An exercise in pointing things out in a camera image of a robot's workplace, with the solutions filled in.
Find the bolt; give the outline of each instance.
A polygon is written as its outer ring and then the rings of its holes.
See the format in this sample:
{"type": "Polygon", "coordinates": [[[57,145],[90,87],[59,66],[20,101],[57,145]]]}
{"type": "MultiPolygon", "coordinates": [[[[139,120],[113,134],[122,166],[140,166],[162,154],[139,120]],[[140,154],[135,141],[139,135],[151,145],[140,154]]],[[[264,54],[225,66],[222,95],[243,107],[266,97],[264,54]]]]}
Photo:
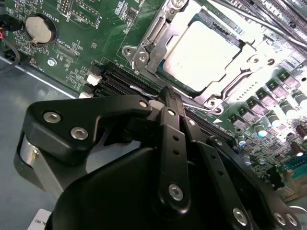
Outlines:
{"type": "Polygon", "coordinates": [[[145,102],[143,102],[143,101],[140,101],[140,105],[142,106],[142,107],[144,107],[144,108],[147,108],[147,104],[145,103],[145,102]]]}
{"type": "Polygon", "coordinates": [[[144,55],[141,55],[141,56],[140,56],[140,61],[141,61],[141,62],[146,61],[146,57],[145,57],[144,55]]]}
{"type": "Polygon", "coordinates": [[[284,218],[282,217],[282,215],[280,215],[278,212],[274,212],[274,216],[277,219],[278,223],[280,223],[281,225],[285,226],[286,225],[286,221],[284,220],[284,218]]]}
{"type": "Polygon", "coordinates": [[[246,216],[244,215],[244,213],[243,213],[240,209],[238,209],[238,208],[236,207],[236,208],[234,208],[234,209],[232,210],[232,212],[233,212],[233,214],[234,214],[236,220],[237,220],[241,225],[247,226],[247,224],[248,224],[248,219],[246,218],[246,216]]]}
{"type": "Polygon", "coordinates": [[[55,112],[44,113],[43,117],[45,121],[47,121],[48,123],[53,123],[53,124],[60,122],[61,120],[60,115],[55,112]]]}
{"type": "Polygon", "coordinates": [[[172,3],[176,8],[182,8],[185,4],[185,0],[172,0],[172,3]]]}
{"type": "Polygon", "coordinates": [[[168,192],[171,195],[171,197],[176,201],[180,201],[183,199],[183,192],[181,188],[176,184],[171,184],[168,187],[168,192]]]}
{"type": "Polygon", "coordinates": [[[174,9],[170,9],[170,10],[169,10],[169,13],[170,13],[170,14],[174,14],[174,13],[175,13],[175,10],[174,10],[174,9]]]}
{"type": "Polygon", "coordinates": [[[196,123],[192,120],[189,120],[189,123],[192,125],[192,126],[196,126],[196,123]]]}
{"type": "Polygon", "coordinates": [[[88,133],[84,128],[75,127],[71,130],[71,136],[76,140],[85,140],[88,137],[88,133]]]}
{"type": "Polygon", "coordinates": [[[128,48],[125,48],[124,49],[124,54],[129,57],[131,55],[131,50],[128,49],[128,48]]]}
{"type": "Polygon", "coordinates": [[[218,145],[220,145],[220,146],[223,145],[223,143],[222,143],[219,139],[215,139],[215,141],[216,141],[216,143],[217,143],[218,145]]]}
{"type": "Polygon", "coordinates": [[[297,226],[297,221],[289,213],[286,214],[286,217],[288,218],[291,224],[297,226]]]}
{"type": "Polygon", "coordinates": [[[172,111],[172,110],[170,110],[170,109],[168,110],[168,113],[171,114],[172,116],[175,116],[175,115],[176,115],[175,112],[172,111]]]}
{"type": "Polygon", "coordinates": [[[48,65],[50,65],[52,67],[57,65],[57,61],[52,57],[48,58],[47,63],[48,63],[48,65]]]}

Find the black wire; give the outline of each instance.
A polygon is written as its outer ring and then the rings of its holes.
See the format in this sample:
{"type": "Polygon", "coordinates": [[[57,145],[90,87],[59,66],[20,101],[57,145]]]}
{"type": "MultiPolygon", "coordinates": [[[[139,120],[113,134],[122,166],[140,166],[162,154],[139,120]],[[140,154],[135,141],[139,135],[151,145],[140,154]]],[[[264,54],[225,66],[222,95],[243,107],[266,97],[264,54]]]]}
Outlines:
{"type": "Polygon", "coordinates": [[[7,71],[10,71],[11,69],[13,69],[15,66],[17,66],[20,62],[20,53],[18,52],[18,50],[16,49],[16,47],[13,45],[13,43],[11,43],[9,40],[7,40],[6,38],[2,39],[2,41],[14,52],[14,54],[16,55],[15,57],[15,61],[10,64],[9,66],[0,69],[0,74],[5,73],[7,71]]]}

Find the red wire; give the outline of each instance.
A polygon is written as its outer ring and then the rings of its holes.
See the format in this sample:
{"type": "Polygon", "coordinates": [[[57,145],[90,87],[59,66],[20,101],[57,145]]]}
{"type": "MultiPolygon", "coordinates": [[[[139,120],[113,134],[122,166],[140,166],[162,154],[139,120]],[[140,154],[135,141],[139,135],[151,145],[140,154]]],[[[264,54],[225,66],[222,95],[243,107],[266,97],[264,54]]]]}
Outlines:
{"type": "Polygon", "coordinates": [[[4,39],[2,31],[0,31],[0,39],[4,39]]]}

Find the motherboard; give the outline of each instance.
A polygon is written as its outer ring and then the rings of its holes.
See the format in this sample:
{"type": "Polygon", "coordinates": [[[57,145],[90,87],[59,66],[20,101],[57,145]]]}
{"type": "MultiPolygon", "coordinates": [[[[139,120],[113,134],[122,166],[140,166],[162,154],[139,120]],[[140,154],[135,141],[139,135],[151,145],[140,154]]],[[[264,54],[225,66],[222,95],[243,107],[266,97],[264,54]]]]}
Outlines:
{"type": "MultiPolygon", "coordinates": [[[[306,0],[225,3],[307,41],[306,0]]],[[[306,49],[212,0],[11,0],[5,7],[24,26],[4,36],[29,65],[81,98],[152,100],[173,87],[204,135],[231,143],[284,199],[307,193],[306,49]]]]}

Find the electrolytic capacitor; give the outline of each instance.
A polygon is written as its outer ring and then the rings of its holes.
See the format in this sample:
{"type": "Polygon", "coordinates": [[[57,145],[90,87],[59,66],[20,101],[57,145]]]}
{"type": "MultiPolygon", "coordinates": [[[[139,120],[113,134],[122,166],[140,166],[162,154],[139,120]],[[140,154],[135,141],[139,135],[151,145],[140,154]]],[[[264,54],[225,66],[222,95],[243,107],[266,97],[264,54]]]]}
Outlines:
{"type": "Polygon", "coordinates": [[[296,115],[296,110],[290,104],[284,104],[281,106],[281,109],[287,117],[294,117],[296,115]]]}
{"type": "Polygon", "coordinates": [[[304,152],[301,150],[300,146],[296,142],[292,142],[290,147],[293,151],[293,154],[297,157],[301,157],[304,154],[304,152]]]}
{"type": "Polygon", "coordinates": [[[303,93],[296,95],[294,99],[296,100],[299,106],[307,107],[307,97],[303,93]]]}
{"type": "Polygon", "coordinates": [[[254,129],[255,129],[258,137],[262,138],[262,137],[265,137],[268,134],[268,132],[265,130],[263,125],[256,125],[254,127],[254,129]]]}
{"type": "Polygon", "coordinates": [[[304,129],[304,127],[302,126],[297,126],[295,128],[295,130],[297,131],[297,133],[304,139],[307,140],[307,131],[306,129],[304,129]]]}
{"type": "Polygon", "coordinates": [[[282,125],[282,122],[280,121],[280,119],[276,114],[268,115],[267,118],[273,128],[277,128],[282,125]]]}
{"type": "Polygon", "coordinates": [[[244,161],[244,163],[247,165],[247,166],[251,166],[251,162],[250,162],[250,157],[249,156],[243,156],[242,157],[242,160],[244,161]]]}
{"type": "Polygon", "coordinates": [[[246,146],[245,137],[243,135],[237,136],[238,144],[241,147],[246,146]]]}

